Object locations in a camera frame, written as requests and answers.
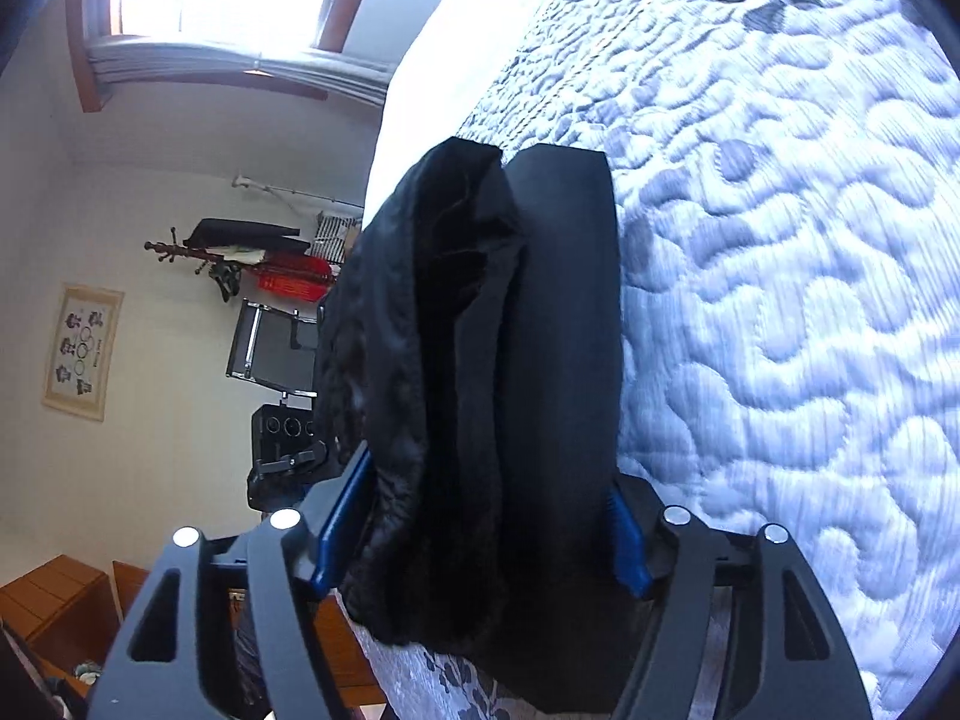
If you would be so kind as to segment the grey quilted bedspread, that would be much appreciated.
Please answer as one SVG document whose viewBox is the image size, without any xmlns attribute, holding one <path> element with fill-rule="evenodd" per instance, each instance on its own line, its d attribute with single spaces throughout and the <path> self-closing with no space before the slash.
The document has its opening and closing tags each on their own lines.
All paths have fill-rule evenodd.
<svg viewBox="0 0 960 720">
<path fill-rule="evenodd" d="M 957 0 L 439 0 L 364 208 L 451 135 L 605 154 L 620 466 L 788 528 L 878 718 L 958 655 Z"/>
</svg>

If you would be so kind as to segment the black pants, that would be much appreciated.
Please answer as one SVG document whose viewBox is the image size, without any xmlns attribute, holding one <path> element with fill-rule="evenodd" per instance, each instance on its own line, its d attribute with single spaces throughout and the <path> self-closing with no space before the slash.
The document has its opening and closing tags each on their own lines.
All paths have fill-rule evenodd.
<svg viewBox="0 0 960 720">
<path fill-rule="evenodd" d="M 459 655 L 544 712 L 625 679 L 607 501 L 622 339 L 604 155 L 451 138 L 363 229 L 325 303 L 314 422 L 370 449 L 340 587 L 386 645 Z"/>
</svg>

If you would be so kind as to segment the white grey curtain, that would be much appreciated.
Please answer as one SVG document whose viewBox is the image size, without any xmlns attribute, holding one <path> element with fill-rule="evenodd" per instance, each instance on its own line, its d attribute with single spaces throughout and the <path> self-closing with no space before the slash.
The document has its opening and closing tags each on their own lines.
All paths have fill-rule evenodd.
<svg viewBox="0 0 960 720">
<path fill-rule="evenodd" d="M 215 76 L 259 78 L 340 94 L 366 106 L 386 104 L 392 65 L 352 59 L 320 49 L 263 49 L 153 41 L 146 37 L 99 37 L 86 55 L 99 82 L 200 83 Z"/>
</svg>

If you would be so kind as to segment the white drying rack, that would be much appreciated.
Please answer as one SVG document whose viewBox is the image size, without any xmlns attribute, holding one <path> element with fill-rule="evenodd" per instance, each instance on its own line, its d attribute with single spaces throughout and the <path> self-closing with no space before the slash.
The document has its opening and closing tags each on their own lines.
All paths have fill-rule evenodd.
<svg viewBox="0 0 960 720">
<path fill-rule="evenodd" d="M 363 224 L 363 206 L 345 200 L 254 181 L 244 174 L 233 177 L 231 187 L 263 193 L 285 205 L 291 213 L 311 218 L 314 222 L 311 254 L 334 265 L 345 262 Z"/>
</svg>

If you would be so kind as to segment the wooden coat rack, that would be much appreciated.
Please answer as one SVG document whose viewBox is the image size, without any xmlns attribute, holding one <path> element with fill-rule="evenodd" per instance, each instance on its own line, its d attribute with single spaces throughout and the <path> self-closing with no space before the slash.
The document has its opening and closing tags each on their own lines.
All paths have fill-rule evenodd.
<svg viewBox="0 0 960 720">
<path fill-rule="evenodd" d="M 178 239 L 176 228 L 169 228 L 169 242 L 145 241 L 143 249 L 146 252 L 156 255 L 156 260 L 160 263 L 174 263 L 176 260 L 195 260 L 194 273 L 197 277 L 206 275 L 217 285 L 220 291 L 220 298 L 224 304 L 228 304 L 239 296 L 241 292 L 242 272 L 245 265 L 237 260 L 231 260 L 228 255 L 217 254 L 212 250 L 199 249 L 198 247 L 189 247 L 184 245 Z"/>
</svg>

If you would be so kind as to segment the red bag on rack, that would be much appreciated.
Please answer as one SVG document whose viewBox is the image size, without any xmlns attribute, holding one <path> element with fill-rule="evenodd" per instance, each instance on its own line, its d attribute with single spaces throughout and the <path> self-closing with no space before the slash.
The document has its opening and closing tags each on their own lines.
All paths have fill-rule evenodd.
<svg viewBox="0 0 960 720">
<path fill-rule="evenodd" d="M 275 252 L 254 273 L 263 291 L 302 302 L 320 301 L 337 281 L 327 260 L 306 254 Z"/>
</svg>

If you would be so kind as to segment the wooden bedside cabinet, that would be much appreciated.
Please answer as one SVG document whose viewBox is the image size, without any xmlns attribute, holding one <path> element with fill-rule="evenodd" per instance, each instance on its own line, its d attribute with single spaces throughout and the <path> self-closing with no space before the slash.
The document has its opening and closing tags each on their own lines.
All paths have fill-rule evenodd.
<svg viewBox="0 0 960 720">
<path fill-rule="evenodd" d="M 88 668 L 102 667 L 146 571 L 112 562 L 112 571 L 59 554 L 2 583 L 2 621 L 26 640 L 44 676 L 65 679 L 86 697 Z"/>
</svg>

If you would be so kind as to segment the black chrome chair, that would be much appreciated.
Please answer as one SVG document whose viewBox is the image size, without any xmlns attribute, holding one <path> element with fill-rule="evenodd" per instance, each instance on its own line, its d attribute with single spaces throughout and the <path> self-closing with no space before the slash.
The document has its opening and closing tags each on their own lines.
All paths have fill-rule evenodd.
<svg viewBox="0 0 960 720">
<path fill-rule="evenodd" d="M 242 301 L 226 375 L 282 397 L 314 398 L 317 320 L 299 310 Z"/>
</svg>

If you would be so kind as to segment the framed wall picture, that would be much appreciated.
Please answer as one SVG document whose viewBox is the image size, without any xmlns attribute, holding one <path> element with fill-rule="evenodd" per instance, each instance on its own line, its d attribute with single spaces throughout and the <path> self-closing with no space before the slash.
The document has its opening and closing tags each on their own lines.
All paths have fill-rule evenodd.
<svg viewBox="0 0 960 720">
<path fill-rule="evenodd" d="M 65 284 L 47 355 L 44 406 L 77 418 L 104 421 L 122 302 L 122 291 Z"/>
</svg>

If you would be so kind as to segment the black garment on rack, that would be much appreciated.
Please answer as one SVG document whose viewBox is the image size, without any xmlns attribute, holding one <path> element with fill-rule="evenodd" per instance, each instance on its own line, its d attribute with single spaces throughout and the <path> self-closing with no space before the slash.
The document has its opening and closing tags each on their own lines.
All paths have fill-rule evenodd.
<svg viewBox="0 0 960 720">
<path fill-rule="evenodd" d="M 285 254 L 306 254 L 311 249 L 311 243 L 299 237 L 297 227 L 224 218 L 203 218 L 184 245 L 190 249 L 242 247 Z"/>
</svg>

